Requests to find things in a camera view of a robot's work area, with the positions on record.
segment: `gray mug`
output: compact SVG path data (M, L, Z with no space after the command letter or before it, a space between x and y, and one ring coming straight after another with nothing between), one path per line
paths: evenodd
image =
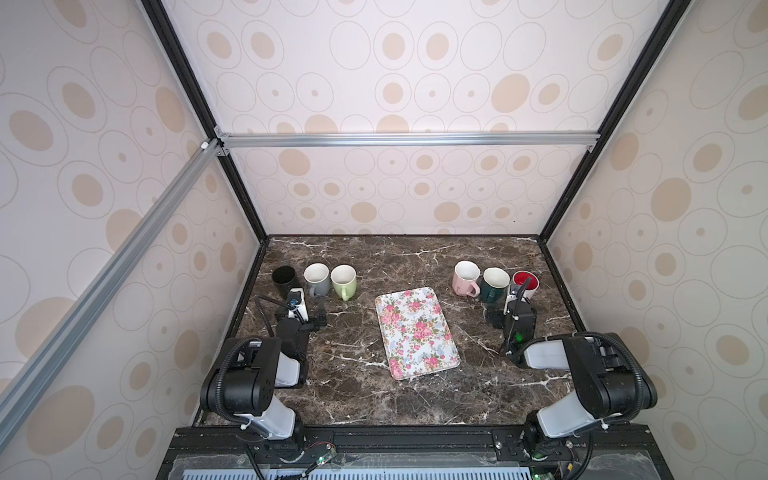
M331 290L331 276L328 267L323 263L313 263L304 270L304 280L310 289L308 294L316 296L328 295Z

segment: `green mug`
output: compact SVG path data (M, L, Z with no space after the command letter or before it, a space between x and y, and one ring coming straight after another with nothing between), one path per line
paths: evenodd
M339 265L331 272L333 289L345 302L355 295L357 290L357 272L351 265Z
M509 273L504 270L496 266L486 268L482 274L478 300L483 303L496 303L502 297L506 297L509 280Z

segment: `red mug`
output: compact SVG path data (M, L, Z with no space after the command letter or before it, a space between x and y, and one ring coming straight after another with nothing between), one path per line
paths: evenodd
M512 275L510 288L516 288L517 286L522 285L528 278L531 279L531 283L528 285L525 293L523 293L523 297L530 299L533 294L536 293L536 290L538 290L538 277L533 273L528 272L527 270L519 270L515 272L515 274Z

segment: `polka dot wallpaper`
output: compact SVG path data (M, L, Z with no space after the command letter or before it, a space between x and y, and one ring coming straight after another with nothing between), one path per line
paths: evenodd
M767 59L767 0L698 2L550 242L678 480L768 467Z
M199 148L131 0L0 5L0 392Z
M214 161L0 455L2 480L154 480L256 255L232 199Z
M596 129L667 1L164 4L245 134Z
M199 148L132 0L0 4L0 394ZM154 478L256 241L217 164L28 421L0 478Z
M269 233L537 234L584 145L233 149Z

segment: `pink flower pattern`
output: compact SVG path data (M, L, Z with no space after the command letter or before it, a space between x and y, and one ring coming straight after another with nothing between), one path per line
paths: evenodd
M376 312L394 379L459 365L458 350L433 289L425 286L378 296Z

